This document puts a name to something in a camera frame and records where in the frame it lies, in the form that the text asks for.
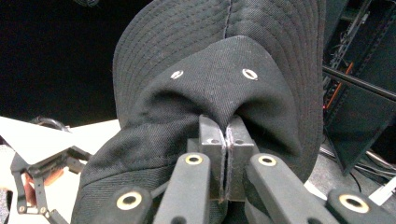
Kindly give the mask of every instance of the metal bracket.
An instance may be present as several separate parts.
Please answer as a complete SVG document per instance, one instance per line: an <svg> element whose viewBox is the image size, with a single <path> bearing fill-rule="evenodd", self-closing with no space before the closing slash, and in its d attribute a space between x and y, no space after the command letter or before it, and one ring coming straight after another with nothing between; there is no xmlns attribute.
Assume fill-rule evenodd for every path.
<svg viewBox="0 0 396 224"><path fill-rule="evenodd" d="M18 153L15 154L11 163L11 173L14 176L17 187L17 211L19 214L35 214L44 216L51 224L67 223L64 218L56 211L49 211L47 206L46 192L44 181L50 176L51 172L56 169L69 167L69 171L78 174L81 172L84 164L78 159L88 159L91 156L77 147L72 147L58 154L55 154L39 163L28 164ZM22 175L28 174L33 178L35 185L35 197L37 207L29 207L26 200L26 192L24 190Z"/></svg>
<svg viewBox="0 0 396 224"><path fill-rule="evenodd" d="M238 116L233 116L226 134L228 152L226 198L232 202L244 202L246 198L243 185L245 167L249 159L259 153L259 149L250 138L244 121Z"/></svg>
<svg viewBox="0 0 396 224"><path fill-rule="evenodd" d="M154 223L208 223L209 179L210 159L206 155L180 156Z"/></svg>
<svg viewBox="0 0 396 224"><path fill-rule="evenodd" d="M219 125L212 119L201 115L199 118L198 151L209 157L210 199L224 200L224 173L226 145Z"/></svg>
<svg viewBox="0 0 396 224"><path fill-rule="evenodd" d="M247 178L274 223L338 223L280 158L254 155Z"/></svg>

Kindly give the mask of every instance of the stitching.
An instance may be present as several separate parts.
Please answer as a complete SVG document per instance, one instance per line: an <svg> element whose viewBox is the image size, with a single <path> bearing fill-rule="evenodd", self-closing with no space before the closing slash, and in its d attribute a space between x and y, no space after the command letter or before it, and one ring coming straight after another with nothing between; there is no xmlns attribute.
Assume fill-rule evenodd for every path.
<svg viewBox="0 0 396 224"><path fill-rule="evenodd" d="M165 156L165 157L163 157L163 156L152 157L152 158L150 158L150 159L145 159L145 160L140 160L140 161L134 161L134 162L132 163L132 165L138 165L138 164L142 164L142 163L145 163L145 162L155 161L155 160L158 160L158 159L160 159L160 160L169 160L169 159L174 160L175 157L178 157L179 155L180 155L180 153L172 154L172 155ZM103 169L99 168L99 169L92 170L92 171L86 173L86 175L97 174L97 173L100 173L100 172L103 172L103 171L107 171L107 170L109 170L109 169L112 169L112 168L114 168L114 167L117 168L117 164L114 164L114 165L112 165L112 166L109 166L109 167L106 167L106 168L103 168Z"/></svg>
<svg viewBox="0 0 396 224"><path fill-rule="evenodd" d="M155 7L152 7L148 12L145 12L144 10L142 10L142 11L141 11L141 14L140 14L141 16L139 16L139 18L136 17L136 21L132 20L132 21L130 22L130 24L127 26L126 29L128 29L129 27L135 27L139 22L141 22L143 19L146 18L144 15L149 15L151 11L153 11L154 9L157 9L157 8L160 7L160 6L162 6L162 4L158 4L158 5L156 5ZM128 38L129 34L132 32L133 29L134 29L134 28L128 30L129 32L125 34L126 37L125 37L124 39L127 39L127 38ZM120 42L120 46L117 47L117 49L123 49L123 46L124 46L124 44L125 44L126 42L127 42L127 41Z"/></svg>
<svg viewBox="0 0 396 224"><path fill-rule="evenodd" d="M223 38L227 38L227 30L228 30L228 26L230 25L230 17L231 17L231 10L233 7L233 0L229 1L230 5L228 6L228 12L227 12L227 19L225 22L225 29L224 29L224 36Z"/></svg>
<svg viewBox="0 0 396 224"><path fill-rule="evenodd" d="M192 6L190 6L190 7L187 7L186 8L186 10L190 10L191 8L196 8L196 7L200 7L201 5L203 5L205 2L199 2L199 3L197 3L197 4L194 4L194 5L192 5ZM201 12L203 12L203 11L205 11L205 10L209 10L209 9L211 9L211 8L213 8L213 7L217 7L217 6L220 6L221 5L221 2L219 2L217 5L212 5L210 8L200 8L199 10L197 10L195 13L192 13L192 14L187 14L187 15L185 15L185 17L183 17L183 18L179 18L179 20L177 20L177 21L174 21L172 24L170 24L169 26L171 26L171 25L174 25L174 24L176 24L178 21L183 21L183 20L185 20L185 19L187 19L187 18L189 18L189 17L192 17L192 16L195 16L195 15L197 15L197 14L200 14ZM165 12L165 10L168 10L169 11L169 8L167 7L167 8L165 8L163 11L161 11L161 12ZM171 13L169 13L169 14L167 14L167 17L165 17L164 18L164 20L167 20L167 19L169 19L169 18L172 18L173 16L175 16L174 14L171 14ZM201 20L199 20L199 21L204 21L205 19L207 19L207 18L209 18L209 16L208 17L206 17L206 18L203 18L203 19L201 19ZM158 25L163 25L163 21L164 20L160 20L158 23L156 23L151 29L154 29L155 27L157 27ZM142 35L142 37L139 39L139 40L137 40L137 41L135 41L135 45L134 45L134 47L131 49L131 51L130 52L134 52L134 54L132 54L132 53L130 53L130 54L128 54L128 57L126 58L126 61L133 61L136 57L137 57L137 55L139 54L139 52L141 52L141 50L142 50L142 48L143 47L145 47L146 45L147 45L147 43L149 42L149 41L151 41L154 37L157 37L156 35L153 35L150 39L148 39L148 40L146 40L145 41L145 43L143 43L143 44L141 44L140 46L139 46L139 48L138 49L136 49L137 48L137 46L138 46L138 44L140 44L140 42L141 42L141 40L143 39L143 37L144 37L145 35ZM121 68L121 71L128 71L130 68L131 68L131 64L129 64L129 66L127 67L127 69L125 69L125 67L126 67L126 65L127 65L127 63Z"/></svg>
<svg viewBox="0 0 396 224"><path fill-rule="evenodd" d="M215 35L215 34L218 34L218 33L220 33L220 32L222 32L221 30L220 31L216 31L216 32L214 32L214 33L211 33L211 34L209 34L209 35L205 35L203 38L200 38L200 39L197 39L197 40L195 40L194 42L192 42L192 43L188 43L188 45L187 46L191 46L191 45L194 45L194 44L196 44L197 42L199 42L199 41L201 41L201 40L203 40L203 39L206 39L206 38L208 38L208 37L210 37L210 36L212 36L212 35ZM172 55L174 55L174 54L176 54L176 53L178 53L179 51L181 51L181 50L183 50L185 47L187 47L186 45L184 45L184 46L181 46L178 50L176 50L176 51L173 51L172 53L170 53L167 57L168 58L170 58ZM137 72L137 73L139 73L141 70L142 70L142 68L147 64L149 62L149 60L147 60L144 64L143 64L143 66L139 69L139 71ZM148 72L147 72L147 74L149 74L149 72L151 72L159 63L161 63L161 62L163 62L163 60L161 60L161 61L158 61L158 62L156 62L149 70L148 70ZM138 85L137 85L137 90L136 91L140 91L141 89L142 89L142 87L141 87L141 83L144 81L145 79L141 79L140 81L139 81L139 83L138 83Z"/></svg>
<svg viewBox="0 0 396 224"><path fill-rule="evenodd" d="M148 168L148 169L139 169L139 170L125 171L125 172L122 172L122 173L117 173L117 174L114 174L114 175L105 176L105 177L96 179L96 180L94 180L94 181L92 181L92 182L90 182L90 183L87 183L87 184L83 185L81 188L83 189L83 188L88 187L89 185L91 185L91 184L93 184L93 183L95 183L95 182L97 182L97 181L101 181L101 180L103 180L103 179L107 179L107 178L113 177L113 176L115 176L115 175L123 175L123 174L126 174L126 173L138 172L138 171L156 170L156 169L161 169L161 168L165 168L165 167L175 166L175 164L176 164L176 163L173 163L173 164L166 164L166 165L162 165L162 166L155 167L155 168Z"/></svg>
<svg viewBox="0 0 396 224"><path fill-rule="evenodd" d="M307 7L305 6L305 1L303 1L303 4L304 4L304 6L303 6L303 8L304 8L304 10L305 10L305 12L306 12L306 15L307 15L307 18L308 18L308 20L313 20L313 12L312 12L312 9L310 9L310 12L311 12L311 14L308 14L308 12L307 12ZM308 32L307 32L307 30L305 30L305 27L304 27L304 31L305 31L305 37L307 37L307 36L309 36L309 34L310 34L310 31L312 31L313 29L313 24L312 24L312 22L309 22L308 24L307 24L307 27L306 27L307 29L308 29ZM306 46L309 48L309 49L313 49L313 47L314 47L314 43L313 43L313 41L309 41L309 42L306 42ZM313 60L313 57L312 57L312 55L311 54L307 54L306 55L306 59L307 59L307 61L308 62L311 62L312 60ZM305 66L307 65L307 63L304 63L304 68L305 68L305 70L301 73L301 74L303 74L303 73L306 73L307 72L307 70L306 69L308 69L308 70L310 70L310 66L308 65L308 67L306 68ZM302 82L303 83L312 83L312 78L309 78L309 79L306 79L305 77L302 77ZM312 94L312 91L311 90L305 90L305 91L307 91L307 94ZM309 102L307 102L306 100L305 100L305 98L302 98L301 99L302 100L302 105L307 105L308 107L311 107L310 106L310 104L309 104ZM305 130L306 130L306 127L307 126L307 124L305 123L303 126L302 126L302 128L304 128Z"/></svg>
<svg viewBox="0 0 396 224"><path fill-rule="evenodd" d="M248 19L244 19L244 20L241 20L241 21L250 21L250 22L253 22L253 23L257 23L257 22L255 22L255 21L253 21L253 20L248 20ZM263 27L263 26L261 26L260 25L260 27L262 27L264 30L266 30L269 34L270 34L270 36L272 36L275 40L276 40L276 42L279 44L279 46L280 46L280 48L282 49L282 52L283 52L283 57L285 57L285 59L287 60L287 61L290 61L290 56L288 56L288 54L286 54L285 53L285 50L284 50L284 48L283 48L283 46L282 45L280 45L280 42L279 42L279 40L268 30L268 29L266 29L265 27ZM287 70L286 71L290 71L290 73L292 74L292 69L290 68L290 66L289 66L289 64L287 65L287 68L286 68ZM301 94L299 93L299 92L295 92L294 94L293 94L293 97L294 98L296 98L297 96L301 96ZM302 100L302 104L301 104L301 106L304 106L304 105L309 105L309 102L307 102L306 100L305 100L305 98L302 98L302 97L300 97L300 99Z"/></svg>
<svg viewBox="0 0 396 224"><path fill-rule="evenodd" d="M171 167L171 166L175 166L175 165L174 165L174 164L171 164L171 165L165 165L165 166L161 166L161 167L157 167L157 168L150 168L150 169L145 169L145 170L161 169L161 168L166 168L166 167ZM131 172L134 172L134 171L126 171L126 172L122 172L122 173L119 173L119 174L116 174L116 175L123 175L123 174L131 173ZM77 197L77 200L78 200L78 198L79 198L79 201L80 201L80 202L83 202L84 199L90 195L89 192L87 192L87 191L82 191L84 188L88 187L88 186L91 185L91 184L94 184L94 183L97 182L97 181L100 181L100 180L103 180L103 179L106 179L106 178L110 178L110 177L113 177L113 176L116 176L116 175L110 175L110 176L107 176L107 177L103 177L103 178L97 179L97 180L95 180L95 181L92 181L91 183L88 183L88 184L85 184L85 185L81 186L79 192L83 192L83 194L81 194L80 196L78 196L78 197ZM160 176L160 179L158 179L158 181L161 182L162 180L167 180L167 179L169 179L169 178L170 178L170 176ZM78 205L78 209L77 209L76 211L80 211L80 210L81 210L80 208L81 208L81 206L82 206L82 203L78 203L77 205Z"/></svg>

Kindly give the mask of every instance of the white surface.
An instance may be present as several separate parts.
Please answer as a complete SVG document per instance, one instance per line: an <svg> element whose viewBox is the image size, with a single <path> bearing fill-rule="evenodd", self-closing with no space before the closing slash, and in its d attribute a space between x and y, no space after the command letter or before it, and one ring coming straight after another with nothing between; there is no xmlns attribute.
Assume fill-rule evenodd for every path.
<svg viewBox="0 0 396 224"><path fill-rule="evenodd" d="M1 125L3 124L12 124L18 126L19 128L28 127L31 125L31 124L26 125L26 123L20 121L16 122L15 120L7 120L5 118L2 118ZM29 127L28 129L31 131L35 130L32 127ZM67 142L67 144L62 144L61 147L55 147L55 149L51 150L50 146L56 145L57 141L64 142L62 139L59 139L59 136L62 136L61 134L52 133L53 135L51 136L55 136L57 140L44 141L44 143L47 142L49 144L44 146L46 151L42 150L41 152L43 152L43 154L44 152L46 152L50 156L65 149L63 147L67 146L68 144L71 144L70 146L77 146L85 151L90 152L91 154L94 154L106 141L108 141L108 139L113 137L119 130L120 130L120 125L117 120L111 120L111 121L73 128L71 129L72 133L69 134L70 138L68 137L68 135L64 135L66 136L66 138L68 138L65 141ZM13 145L11 146L18 146L18 147L24 146L24 148L26 149L26 150L24 149L25 151L23 151L24 159L27 160L30 157L37 158L37 156L34 155L35 153L33 153L35 152L34 150L32 149L28 150L28 148L30 148L29 142L23 144L18 143L18 136L20 137L20 141L26 141L26 139L27 140L32 139L32 137L30 137L28 133L20 134L17 131L13 131L13 132L7 132L6 136L7 138L5 138L4 136L3 137L7 140L7 142L8 139L12 139ZM35 147L40 146L40 144L42 143L39 143L38 140L35 141ZM14 197L12 199L12 205L11 205L11 211L10 211L10 217L8 223L9 224L20 224L20 223L48 224L48 221L44 219L44 217L42 216L18 214L16 210L17 192L16 192L13 176L11 175L9 170L10 164L12 162L12 158L14 156L14 152L12 150L2 150L0 156L1 156L0 157L0 174L1 174L0 188L6 188L14 191ZM41 159L35 159L35 160L42 161L48 156L44 158L42 157L43 156L41 155ZM78 184L79 184L79 175L74 175L68 172L67 168L65 168L64 175L62 175L59 179L57 179L52 185L45 187L49 210L51 211L52 209L56 208L58 212L62 215L62 217L65 218L66 221L69 223L73 211L74 202L77 196Z"/></svg>
<svg viewBox="0 0 396 224"><path fill-rule="evenodd" d="M317 187L315 187L315 185L313 185L308 180L305 182L304 186L311 194L318 196L319 198L323 199L324 201L327 201L326 195L324 193L322 193L319 189L317 189Z"/></svg>
<svg viewBox="0 0 396 224"><path fill-rule="evenodd" d="M392 195L393 191L396 189L396 177L393 177L386 186L380 187L374 193L369 196L374 203L381 206L386 202Z"/></svg>
<svg viewBox="0 0 396 224"><path fill-rule="evenodd" d="M74 142L71 133L4 117L0 117L0 136L29 164L72 147Z"/></svg>

